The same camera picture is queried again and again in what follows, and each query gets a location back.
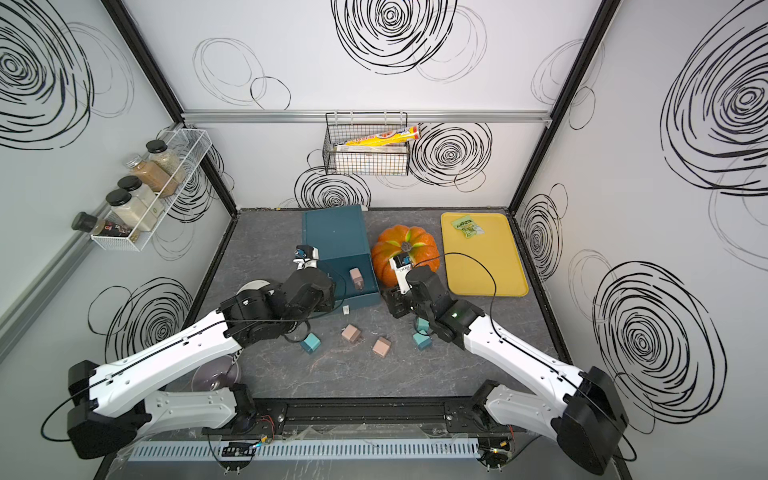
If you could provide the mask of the pink plug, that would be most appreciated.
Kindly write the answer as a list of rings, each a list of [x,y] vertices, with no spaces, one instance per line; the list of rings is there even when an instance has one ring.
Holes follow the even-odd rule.
[[[361,271],[355,267],[349,270],[349,276],[354,288],[357,291],[363,291],[365,288],[364,278]]]
[[[372,352],[380,358],[385,358],[392,348],[392,342],[385,337],[379,337],[376,339]]]
[[[349,343],[356,343],[361,339],[362,331],[355,325],[348,324],[341,333],[342,338]]]

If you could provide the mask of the teal drawer cabinet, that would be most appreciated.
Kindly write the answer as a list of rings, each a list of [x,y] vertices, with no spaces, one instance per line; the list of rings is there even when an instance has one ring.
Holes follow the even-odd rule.
[[[381,300],[360,205],[305,211],[302,243],[319,250],[318,268],[335,281],[337,303],[359,310]],[[355,267],[363,275],[363,291],[350,279],[349,270]]]

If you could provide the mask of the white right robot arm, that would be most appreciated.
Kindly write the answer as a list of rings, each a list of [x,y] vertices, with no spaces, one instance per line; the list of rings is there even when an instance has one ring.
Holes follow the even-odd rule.
[[[394,302],[428,322],[441,340],[479,356],[526,387],[496,385],[480,405],[496,423],[518,426],[557,442],[582,469],[602,475],[620,453],[629,424],[610,376],[557,360],[505,330],[491,313],[455,299],[427,266],[395,271]]]

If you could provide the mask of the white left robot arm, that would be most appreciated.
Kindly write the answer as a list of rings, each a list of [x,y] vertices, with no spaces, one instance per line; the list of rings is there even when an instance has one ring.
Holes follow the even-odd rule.
[[[247,432],[257,411],[245,386],[207,393],[167,392],[165,386],[213,360],[276,339],[314,312],[332,311],[335,288],[331,276],[316,267],[296,270],[282,283],[255,280],[203,319],[138,353],[102,365],[73,365],[67,435],[76,454],[100,458],[141,437],[183,428]]]

